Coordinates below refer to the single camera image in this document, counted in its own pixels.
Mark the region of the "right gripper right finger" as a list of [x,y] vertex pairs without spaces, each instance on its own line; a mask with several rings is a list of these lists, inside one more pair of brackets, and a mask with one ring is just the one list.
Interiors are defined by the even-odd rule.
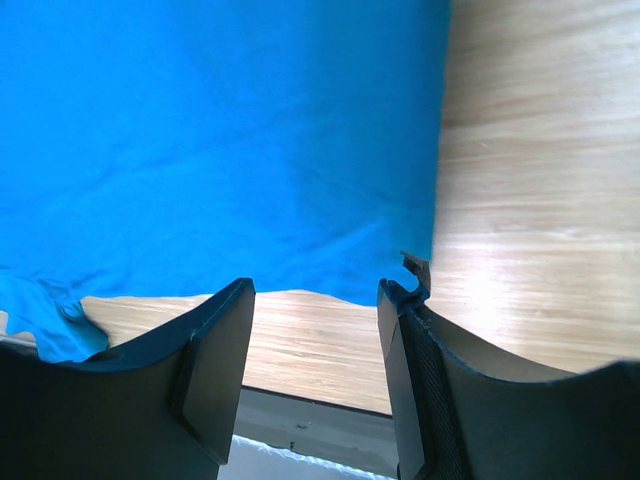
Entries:
[[401,479],[635,479],[639,364],[575,374],[508,352],[427,305],[418,281],[379,284],[377,319]]

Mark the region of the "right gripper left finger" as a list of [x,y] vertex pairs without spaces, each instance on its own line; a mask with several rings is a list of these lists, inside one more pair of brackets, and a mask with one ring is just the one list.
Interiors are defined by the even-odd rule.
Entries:
[[82,363],[1,347],[5,479],[214,479],[229,458],[251,280]]

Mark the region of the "blue t shirt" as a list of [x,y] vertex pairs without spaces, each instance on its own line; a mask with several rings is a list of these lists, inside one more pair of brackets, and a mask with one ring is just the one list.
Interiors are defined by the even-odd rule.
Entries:
[[49,362],[88,297],[245,277],[375,304],[432,255],[446,1],[5,1],[1,309]]

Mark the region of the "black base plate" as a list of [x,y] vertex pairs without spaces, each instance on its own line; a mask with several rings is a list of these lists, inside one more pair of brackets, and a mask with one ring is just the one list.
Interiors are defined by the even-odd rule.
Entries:
[[395,433],[386,414],[243,387],[234,433],[296,454],[396,476]]

